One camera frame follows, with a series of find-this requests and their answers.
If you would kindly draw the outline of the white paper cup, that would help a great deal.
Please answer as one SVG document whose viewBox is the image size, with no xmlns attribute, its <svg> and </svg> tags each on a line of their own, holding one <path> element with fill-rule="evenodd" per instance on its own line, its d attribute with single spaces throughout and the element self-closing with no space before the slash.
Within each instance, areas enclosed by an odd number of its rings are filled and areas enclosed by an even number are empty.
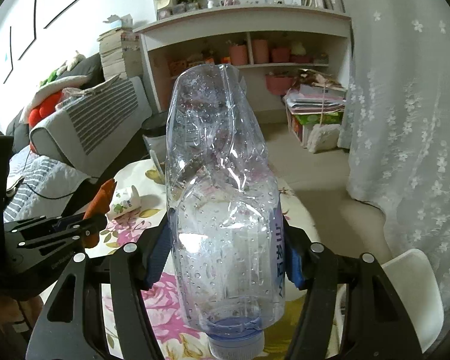
<svg viewBox="0 0 450 360">
<path fill-rule="evenodd" d="M 116 189 L 109 204 L 106 216 L 113 220 L 140 207 L 140 195 L 136 186 Z"/>
</svg>

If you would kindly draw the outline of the stack of books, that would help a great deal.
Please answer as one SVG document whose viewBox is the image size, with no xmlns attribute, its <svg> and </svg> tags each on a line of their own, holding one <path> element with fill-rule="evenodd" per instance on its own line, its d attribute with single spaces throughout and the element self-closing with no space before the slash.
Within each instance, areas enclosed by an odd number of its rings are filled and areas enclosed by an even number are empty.
<svg viewBox="0 0 450 360">
<path fill-rule="evenodd" d="M 103 33 L 99 42 L 100 63 L 105 80 L 143 75 L 140 37 L 128 28 L 116 28 Z"/>
</svg>

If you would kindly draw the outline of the stack of magazines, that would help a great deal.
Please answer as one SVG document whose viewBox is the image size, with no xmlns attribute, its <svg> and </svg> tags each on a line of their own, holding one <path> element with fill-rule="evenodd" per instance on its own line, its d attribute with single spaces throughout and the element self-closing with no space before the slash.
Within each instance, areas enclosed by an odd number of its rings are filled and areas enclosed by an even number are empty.
<svg viewBox="0 0 450 360">
<path fill-rule="evenodd" d="M 347 88 L 331 75 L 302 68 L 283 96 L 283 102 L 289 114 L 302 125 L 331 125 L 341 122 L 346 95 Z"/>
</svg>

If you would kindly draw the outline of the floral tablecloth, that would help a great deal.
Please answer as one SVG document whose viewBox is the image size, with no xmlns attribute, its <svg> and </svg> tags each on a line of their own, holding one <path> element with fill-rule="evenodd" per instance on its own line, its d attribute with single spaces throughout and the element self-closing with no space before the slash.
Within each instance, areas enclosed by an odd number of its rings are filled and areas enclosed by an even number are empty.
<svg viewBox="0 0 450 360">
<path fill-rule="evenodd" d="M 87 251 L 89 257 L 113 254 L 128 242 L 136 242 L 143 231 L 159 224 L 165 213 L 165 186 L 150 159 L 140 160 L 118 171 L 114 179 L 118 189 L 135 186 L 140 206 L 108 222 L 100 232 L 96 247 Z M 309 211 L 295 196 L 288 184 L 279 179 L 282 211 L 288 223 L 304 230 L 312 242 L 320 237 Z M 285 281 L 286 306 L 283 318 L 265 330 L 265 348 L 260 359 L 283 359 L 297 326 L 305 294 L 289 280 Z M 148 318 L 165 359 L 211 359 L 207 336 L 187 327 L 181 318 L 173 258 L 167 258 L 161 277 L 149 291 L 142 292 Z"/>
</svg>

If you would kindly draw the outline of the crushed clear plastic bottle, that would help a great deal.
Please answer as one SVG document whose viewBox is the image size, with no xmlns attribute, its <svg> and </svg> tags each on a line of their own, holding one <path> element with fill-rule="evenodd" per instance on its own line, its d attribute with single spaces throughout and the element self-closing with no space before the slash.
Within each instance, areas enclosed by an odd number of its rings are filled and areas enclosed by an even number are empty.
<svg viewBox="0 0 450 360">
<path fill-rule="evenodd" d="M 166 198 L 184 322 L 216 359 L 256 358 L 284 314 L 283 215 L 237 68 L 201 64 L 177 78 Z"/>
</svg>

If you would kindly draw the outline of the grey striped sofa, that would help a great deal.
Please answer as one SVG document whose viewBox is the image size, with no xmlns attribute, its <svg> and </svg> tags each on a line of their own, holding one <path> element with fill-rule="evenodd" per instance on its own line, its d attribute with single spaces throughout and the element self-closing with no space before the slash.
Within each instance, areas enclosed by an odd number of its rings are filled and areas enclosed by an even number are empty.
<svg viewBox="0 0 450 360">
<path fill-rule="evenodd" d="M 30 128 L 31 110 L 59 91 L 56 111 Z M 71 215 L 87 205 L 106 180 L 146 155 L 140 129 L 152 113 L 140 76 L 105 80 L 98 68 L 40 88 L 7 128 L 4 221 Z"/>
</svg>

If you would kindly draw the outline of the white lace curtain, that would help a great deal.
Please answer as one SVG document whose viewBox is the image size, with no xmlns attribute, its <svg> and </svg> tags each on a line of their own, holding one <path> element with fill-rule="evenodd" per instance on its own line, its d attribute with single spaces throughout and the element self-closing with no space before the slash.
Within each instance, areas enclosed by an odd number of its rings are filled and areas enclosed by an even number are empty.
<svg viewBox="0 0 450 360">
<path fill-rule="evenodd" d="M 340 136 L 349 194 L 384 213 L 393 255 L 426 253 L 450 324 L 450 6 L 342 1 L 353 29 Z"/>
</svg>

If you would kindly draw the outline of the white fluffy cushion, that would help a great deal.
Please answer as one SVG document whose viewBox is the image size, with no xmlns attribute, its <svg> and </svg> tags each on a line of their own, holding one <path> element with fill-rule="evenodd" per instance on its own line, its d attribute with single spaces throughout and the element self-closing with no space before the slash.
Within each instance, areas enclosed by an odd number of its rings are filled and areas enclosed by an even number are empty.
<svg viewBox="0 0 450 360">
<path fill-rule="evenodd" d="M 341 132 L 339 124 L 316 124 L 312 128 L 307 141 L 307 149 L 315 154 L 337 148 Z"/>
</svg>

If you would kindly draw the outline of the white trash bin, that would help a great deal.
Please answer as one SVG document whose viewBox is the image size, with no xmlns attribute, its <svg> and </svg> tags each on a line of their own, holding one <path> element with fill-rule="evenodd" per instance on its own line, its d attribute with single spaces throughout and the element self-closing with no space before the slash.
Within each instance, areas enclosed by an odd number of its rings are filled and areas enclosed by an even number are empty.
<svg viewBox="0 0 450 360">
<path fill-rule="evenodd" d="M 419 249 L 410 249 L 381 265 L 399 296 L 425 358 L 443 328 L 445 312 L 432 264 Z"/>
</svg>

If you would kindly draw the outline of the red plush toy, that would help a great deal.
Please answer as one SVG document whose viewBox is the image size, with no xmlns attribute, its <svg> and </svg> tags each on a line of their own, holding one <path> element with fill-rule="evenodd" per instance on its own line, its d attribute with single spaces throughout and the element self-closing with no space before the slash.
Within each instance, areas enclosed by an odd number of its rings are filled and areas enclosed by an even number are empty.
<svg viewBox="0 0 450 360">
<path fill-rule="evenodd" d="M 34 107 L 28 116 L 28 125 L 30 128 L 33 128 L 38 124 L 42 119 L 50 116 L 54 111 L 56 111 L 56 105 L 62 99 L 62 91 L 51 94 L 46 97 L 40 105 Z"/>
</svg>

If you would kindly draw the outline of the white bookshelf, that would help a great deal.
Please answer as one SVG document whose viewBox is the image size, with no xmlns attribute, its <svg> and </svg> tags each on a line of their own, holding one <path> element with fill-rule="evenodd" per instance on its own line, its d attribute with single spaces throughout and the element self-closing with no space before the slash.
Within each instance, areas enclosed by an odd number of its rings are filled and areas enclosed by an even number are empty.
<svg viewBox="0 0 450 360">
<path fill-rule="evenodd" d="M 137 32 L 154 111 L 168 108 L 179 75 L 199 63 L 235 63 L 263 123 L 284 119 L 278 92 L 302 68 L 349 82 L 351 19 L 342 0 L 201 0 Z"/>
</svg>

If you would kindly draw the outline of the orange peel piece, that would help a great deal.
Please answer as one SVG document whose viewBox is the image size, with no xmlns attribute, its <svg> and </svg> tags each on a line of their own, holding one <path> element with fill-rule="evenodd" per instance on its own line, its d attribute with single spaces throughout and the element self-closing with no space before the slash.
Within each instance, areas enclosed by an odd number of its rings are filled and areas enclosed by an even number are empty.
<svg viewBox="0 0 450 360">
<path fill-rule="evenodd" d="M 91 200 L 87 210 L 83 216 L 84 219 L 89 219 L 94 215 L 106 215 L 110 210 L 110 203 L 113 197 L 117 182 L 115 179 L 109 179 L 100 186 L 96 196 Z M 91 249 L 99 242 L 100 235 L 98 233 L 85 236 L 82 239 L 82 244 L 85 248 Z"/>
</svg>

